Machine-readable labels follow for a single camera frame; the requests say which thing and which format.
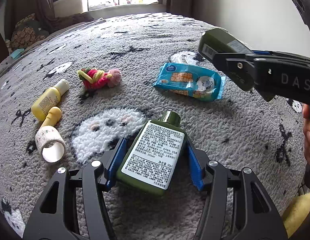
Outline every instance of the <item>yellow bottle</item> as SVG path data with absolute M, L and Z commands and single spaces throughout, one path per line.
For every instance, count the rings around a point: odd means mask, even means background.
M 49 110 L 46 119 L 40 128 L 47 125 L 54 127 L 60 119 L 61 119 L 61 110 L 57 106 L 54 106 Z
M 45 121 L 49 110 L 56 106 L 61 96 L 69 89 L 66 79 L 60 80 L 55 86 L 47 89 L 32 105 L 31 111 L 39 121 Z

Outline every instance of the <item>green bottle cap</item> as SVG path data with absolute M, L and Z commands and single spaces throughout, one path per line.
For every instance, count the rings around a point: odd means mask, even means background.
M 170 123 L 171 125 L 174 125 L 176 127 L 179 127 L 181 117 L 173 111 L 165 111 L 159 120 L 162 122 Z

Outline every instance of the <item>pink pom-pom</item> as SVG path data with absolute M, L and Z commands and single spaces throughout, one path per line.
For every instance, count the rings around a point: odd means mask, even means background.
M 107 85 L 110 88 L 113 88 L 113 87 L 117 86 L 119 84 L 119 82 L 122 80 L 122 73 L 117 68 L 110 69 L 107 72 L 107 74 L 112 74 L 113 75 L 111 78 L 109 78 L 109 81 L 107 83 Z

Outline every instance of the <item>silver screw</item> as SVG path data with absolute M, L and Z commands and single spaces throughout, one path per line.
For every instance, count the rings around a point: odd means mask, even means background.
M 101 164 L 100 161 L 93 161 L 93 162 L 91 163 L 91 165 L 92 165 L 93 167 L 98 167 L 100 164 Z
M 217 161 L 211 160 L 208 162 L 209 166 L 216 167 L 218 165 Z
M 250 168 L 244 168 L 244 172 L 246 174 L 251 174 L 252 173 L 252 170 Z
M 60 167 L 58 170 L 57 170 L 57 172 L 59 173 L 59 174 L 62 174 L 62 173 L 64 173 L 66 171 L 66 168 L 65 167 Z

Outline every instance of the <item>blue wet wipes package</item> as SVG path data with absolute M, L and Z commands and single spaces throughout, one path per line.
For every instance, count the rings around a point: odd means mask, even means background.
M 165 63 L 159 72 L 156 88 L 195 97 L 201 101 L 221 99 L 225 76 L 207 68 L 179 63 Z

